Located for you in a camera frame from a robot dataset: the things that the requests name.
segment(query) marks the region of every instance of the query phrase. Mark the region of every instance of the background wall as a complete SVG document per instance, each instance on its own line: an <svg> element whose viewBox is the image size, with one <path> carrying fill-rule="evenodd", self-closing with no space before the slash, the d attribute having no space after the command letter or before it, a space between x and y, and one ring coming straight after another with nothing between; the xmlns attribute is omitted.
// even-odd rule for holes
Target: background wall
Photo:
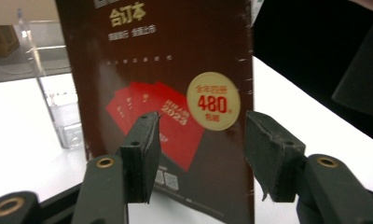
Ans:
<svg viewBox="0 0 373 224"><path fill-rule="evenodd" d="M58 21L55 0L0 0L0 25L17 24L18 8L27 21Z"/></svg>

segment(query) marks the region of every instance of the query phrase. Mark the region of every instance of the white surface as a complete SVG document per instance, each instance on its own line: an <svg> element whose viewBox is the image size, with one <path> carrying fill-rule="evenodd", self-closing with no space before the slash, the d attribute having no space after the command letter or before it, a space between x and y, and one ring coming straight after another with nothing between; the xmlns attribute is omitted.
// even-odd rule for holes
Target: white surface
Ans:
<svg viewBox="0 0 373 224"><path fill-rule="evenodd" d="M307 145L307 156L341 159L373 190L373 140L334 115L259 60L255 107L279 121ZM83 148L61 149L34 79L0 83L0 196L31 190L45 200L83 179ZM256 183L256 224L297 223L296 206L261 202ZM130 205L131 224L220 223L160 194L151 204Z"/></svg>

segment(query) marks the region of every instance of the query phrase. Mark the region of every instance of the yellow circular price sticker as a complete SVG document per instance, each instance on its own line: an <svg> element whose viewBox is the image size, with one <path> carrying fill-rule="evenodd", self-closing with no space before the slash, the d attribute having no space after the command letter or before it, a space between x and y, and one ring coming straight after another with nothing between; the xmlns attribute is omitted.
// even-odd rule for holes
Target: yellow circular price sticker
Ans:
<svg viewBox="0 0 373 224"><path fill-rule="evenodd" d="M202 127L222 131L232 126L239 117L239 90L226 76L206 72L196 76L186 93L192 117Z"/></svg>

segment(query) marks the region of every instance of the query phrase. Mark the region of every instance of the brown book cover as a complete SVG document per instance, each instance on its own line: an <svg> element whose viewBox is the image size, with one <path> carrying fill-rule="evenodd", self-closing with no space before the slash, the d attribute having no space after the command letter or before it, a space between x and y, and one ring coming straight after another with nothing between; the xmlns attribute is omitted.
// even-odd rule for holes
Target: brown book cover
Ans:
<svg viewBox="0 0 373 224"><path fill-rule="evenodd" d="M158 111L154 190L226 223L254 222L243 156L253 109L248 0L57 0L88 160Z"/></svg>

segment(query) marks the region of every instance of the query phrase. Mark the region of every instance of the brass screw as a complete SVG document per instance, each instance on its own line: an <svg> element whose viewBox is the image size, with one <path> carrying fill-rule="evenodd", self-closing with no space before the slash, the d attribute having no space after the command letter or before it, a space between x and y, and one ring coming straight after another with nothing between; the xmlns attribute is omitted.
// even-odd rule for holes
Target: brass screw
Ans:
<svg viewBox="0 0 373 224"><path fill-rule="evenodd" d="M330 158L327 157L320 157L317 159L318 163L320 163L323 166L329 167L329 168L336 168L338 167L338 163Z"/></svg>
<svg viewBox="0 0 373 224"><path fill-rule="evenodd" d="M96 166L99 168L107 168L114 164L114 160L111 158L103 158L96 162Z"/></svg>
<svg viewBox="0 0 373 224"><path fill-rule="evenodd" d="M7 216L24 205L24 199L22 197L14 197L3 200L0 202L0 217Z"/></svg>

